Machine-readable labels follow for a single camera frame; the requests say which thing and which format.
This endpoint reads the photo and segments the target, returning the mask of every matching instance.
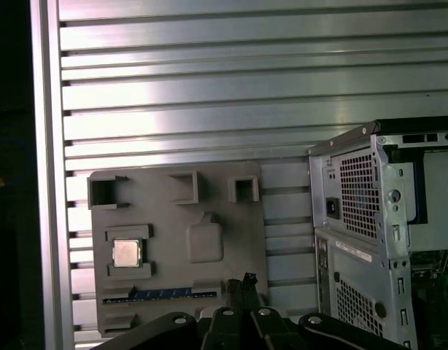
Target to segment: computer case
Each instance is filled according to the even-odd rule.
[[[362,326],[365,298],[364,328],[448,349],[448,117],[376,120],[308,153],[321,311]]]

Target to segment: perforated metal panel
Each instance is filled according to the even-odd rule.
[[[339,319],[383,337],[383,326],[375,319],[374,304],[346,281],[336,288]]]
[[[374,189],[377,169],[371,154],[341,161],[342,212],[344,228],[376,238],[375,214],[379,212],[379,191]]]

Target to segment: sticker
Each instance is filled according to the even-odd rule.
[[[359,257],[360,259],[363,259],[365,261],[368,261],[369,263],[371,263],[373,261],[370,254],[364,253],[361,250],[358,250],[354,247],[348,246],[347,244],[336,241],[336,246],[338,248],[344,250],[345,252],[355,255],[356,257]]]

